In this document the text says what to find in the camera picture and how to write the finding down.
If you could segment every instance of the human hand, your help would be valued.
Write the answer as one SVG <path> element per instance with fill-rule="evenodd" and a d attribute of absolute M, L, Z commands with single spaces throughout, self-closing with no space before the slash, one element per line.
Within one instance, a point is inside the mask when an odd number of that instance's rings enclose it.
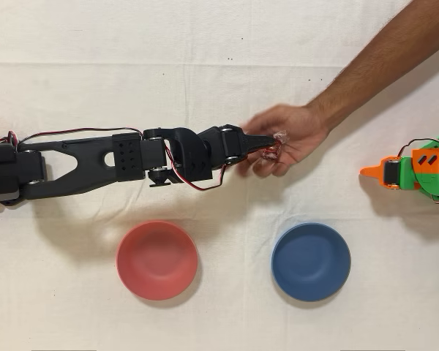
<path fill-rule="evenodd" d="M 318 112 L 310 107 L 290 105 L 277 105 L 259 113 L 242 129 L 251 135 L 273 135 L 281 131 L 287 133 L 289 140 L 282 146 L 278 160 L 263 159 L 263 152 L 257 151 L 238 164 L 240 175 L 246 176 L 252 167 L 253 172 L 263 178 L 271 174 L 283 176 L 291 165 L 309 156 L 329 134 L 329 128 Z"/>

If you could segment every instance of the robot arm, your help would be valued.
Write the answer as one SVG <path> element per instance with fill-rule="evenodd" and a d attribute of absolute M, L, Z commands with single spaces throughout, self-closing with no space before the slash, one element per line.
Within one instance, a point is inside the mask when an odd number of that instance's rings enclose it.
<path fill-rule="evenodd" d="M 239 127 L 212 127 L 200 134 L 186 128 L 147 129 L 142 133 L 46 143 L 0 142 L 0 203 L 82 194 L 117 181 L 146 177 L 151 186 L 203 181 L 251 152 L 275 145 L 264 135 L 246 135 Z M 57 151 L 76 158 L 78 165 L 56 180 L 48 180 L 41 151 Z M 113 153 L 114 166 L 105 164 Z"/>
<path fill-rule="evenodd" d="M 429 140 L 422 148 L 411 151 L 411 157 L 403 157 L 403 151 L 415 141 Z M 397 156 L 389 156 L 378 166 L 362 168 L 360 174 L 377 178 L 388 189 L 417 189 L 439 204 L 439 138 L 413 139 L 403 146 Z"/>

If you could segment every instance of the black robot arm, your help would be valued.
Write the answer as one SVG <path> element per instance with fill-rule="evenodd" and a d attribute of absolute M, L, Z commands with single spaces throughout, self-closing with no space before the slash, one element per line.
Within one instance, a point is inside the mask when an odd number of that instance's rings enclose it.
<path fill-rule="evenodd" d="M 144 179 L 146 172 L 153 181 L 151 186 L 208 180 L 213 170 L 236 164 L 249 153 L 274 144 L 272 137 L 246 135 L 231 125 L 212 127 L 200 134 L 186 128 L 159 128 L 143 134 L 17 146 L 0 143 L 0 203 L 11 206 L 22 200 L 82 194 L 117 181 Z M 48 180 L 42 151 L 73 156 L 78 165 L 62 177 Z M 109 153 L 113 153 L 114 166 L 105 163 Z"/>

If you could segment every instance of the orange and green robot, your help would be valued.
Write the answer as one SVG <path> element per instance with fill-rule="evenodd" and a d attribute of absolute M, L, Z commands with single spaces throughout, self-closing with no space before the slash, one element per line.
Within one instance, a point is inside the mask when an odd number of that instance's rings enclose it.
<path fill-rule="evenodd" d="M 418 140 L 430 142 L 413 149 L 411 157 L 403 157 L 405 147 Z M 388 189 L 419 190 L 439 203 L 439 138 L 413 139 L 397 156 L 382 159 L 378 166 L 362 168 L 360 174 L 377 178 Z"/>

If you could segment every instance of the bowl rim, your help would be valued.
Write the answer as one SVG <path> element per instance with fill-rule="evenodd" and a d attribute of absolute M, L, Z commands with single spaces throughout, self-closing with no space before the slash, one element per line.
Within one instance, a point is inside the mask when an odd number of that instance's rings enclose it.
<path fill-rule="evenodd" d="M 283 290 L 283 288 L 281 287 L 281 285 L 279 285 L 279 283 L 278 283 L 278 281 L 277 281 L 277 278 L 276 278 L 276 276 L 275 276 L 275 270 L 274 270 L 274 256 L 275 256 L 275 253 L 276 253 L 277 247 L 278 247 L 279 243 L 281 242 L 281 240 L 282 240 L 285 236 L 287 236 L 289 233 L 291 233 L 293 230 L 295 230 L 296 228 L 299 228 L 299 227 L 305 227 L 305 226 L 307 226 L 307 225 L 317 225 L 317 226 L 319 226 L 319 227 L 326 227 L 327 229 L 330 229 L 332 232 L 336 233 L 336 234 L 337 234 L 337 237 L 339 237 L 339 238 L 343 241 L 343 243 L 345 244 L 346 249 L 347 249 L 347 251 L 348 251 L 348 256 L 349 256 L 349 258 L 350 258 L 350 264 L 349 264 L 349 266 L 348 266 L 348 272 L 346 273 L 346 277 L 345 277 L 345 279 L 343 280 L 343 283 L 342 283 L 342 284 L 339 286 L 339 288 L 336 289 L 332 294 L 326 296 L 325 298 L 320 298 L 320 299 L 318 299 L 318 300 L 303 300 L 303 299 L 300 299 L 300 298 L 295 298 L 294 296 L 291 296 L 290 294 L 288 294 L 287 292 L 285 292 L 285 291 Z M 292 226 L 291 228 L 289 228 L 288 230 L 286 230 L 286 231 L 285 231 L 285 232 L 279 237 L 279 239 L 277 240 L 277 242 L 275 243 L 275 246 L 274 246 L 274 248 L 273 248 L 273 251 L 271 252 L 271 275 L 273 276 L 273 280 L 275 281 L 275 283 L 277 283 L 277 286 L 281 289 L 281 291 L 283 291 L 284 294 L 286 294 L 286 295 L 289 296 L 290 298 L 293 298 L 294 300 L 297 300 L 297 301 L 303 301 L 303 302 L 318 302 L 318 301 L 326 300 L 327 298 L 330 298 L 331 296 L 334 296 L 335 294 L 337 294 L 337 293 L 343 288 L 343 286 L 345 285 L 346 281 L 348 280 L 348 277 L 350 276 L 350 272 L 351 272 L 351 262 L 352 262 L 352 261 L 351 261 L 351 251 L 350 251 L 350 247 L 348 246 L 348 243 L 347 243 L 346 240 L 342 237 L 342 235 L 341 235 L 340 233 L 338 233 L 334 228 L 330 227 L 330 226 L 327 225 L 327 224 L 323 224 L 323 223 L 317 223 L 317 222 L 302 222 L 302 223 L 298 223 L 298 224 Z"/>
<path fill-rule="evenodd" d="M 130 289 L 130 287 L 128 287 L 127 286 L 127 284 L 125 284 L 125 281 L 122 279 L 122 277 L 121 277 L 121 274 L 120 274 L 120 270 L 119 270 L 119 257 L 120 257 L 120 249 L 121 249 L 121 247 L 122 247 L 122 244 L 126 241 L 126 239 L 129 237 L 129 235 L 131 235 L 135 230 L 137 230 L 139 227 L 143 227 L 143 226 L 145 226 L 145 225 L 148 225 L 148 224 L 154 224 L 154 223 L 160 223 L 160 224 L 166 224 L 166 225 L 168 225 L 168 226 L 171 226 L 171 227 L 174 227 L 174 228 L 176 228 L 177 230 L 180 230 L 181 232 L 182 232 L 182 234 L 184 234 L 188 239 L 189 239 L 189 242 L 190 243 L 192 243 L 192 245 L 193 245 L 193 248 L 195 249 L 195 253 L 196 253 L 196 255 L 195 255 L 195 257 L 196 257 L 196 260 L 197 260 L 197 262 L 196 262 L 196 266 L 195 266 L 195 273 L 194 273 L 194 275 L 193 275 L 193 278 L 192 278 L 192 281 L 190 281 L 190 283 L 181 291 L 181 292 L 179 292 L 179 293 L 177 293 L 177 294 L 175 294 L 174 296 L 171 296 L 171 297 L 169 297 L 169 298 L 161 298 L 161 299 L 151 299 L 151 298 L 145 298 L 145 297 L 143 297 L 143 296 L 140 296 L 139 294 L 137 294 L 136 292 L 134 292 L 132 289 Z M 192 282 L 194 281 L 194 279 L 195 279 L 195 276 L 197 275 L 197 272 L 198 272 L 198 265 L 199 265 L 199 261 L 200 261 L 200 258 L 199 258 L 199 256 L 198 256 L 198 249 L 197 249 L 197 245 L 195 244 L 195 242 L 194 242 L 194 240 L 192 239 L 192 237 L 189 235 L 189 233 L 186 231 L 186 230 L 184 230 L 184 228 L 182 228 L 181 226 L 179 226 L 179 225 L 177 225 L 176 223 L 172 223 L 172 222 L 169 222 L 169 221 L 166 221 L 166 220 L 164 220 L 164 219 L 152 219 L 152 220 L 148 220 L 148 221 L 144 221 L 144 222 L 141 222 L 141 223 L 139 223 L 139 224 L 137 224 L 137 225 L 135 225 L 134 227 L 132 227 L 130 230 L 128 230 L 125 234 L 124 234 L 124 236 L 122 237 L 122 239 L 120 240 L 120 242 L 119 242 L 119 245 L 117 246 L 117 251 L 116 251 L 116 268 L 117 268 L 117 275 L 119 276 L 119 279 L 120 279 L 120 281 L 122 282 L 122 284 L 133 294 L 133 295 L 136 295 L 136 296 L 138 296 L 139 298 L 143 298 L 143 299 L 145 299 L 145 300 L 149 300 L 149 301 L 163 301 L 163 300 L 169 300 L 169 299 L 171 299 L 171 298 L 175 298 L 176 296 L 179 296 L 179 295 L 181 295 L 191 284 L 192 284 Z"/>

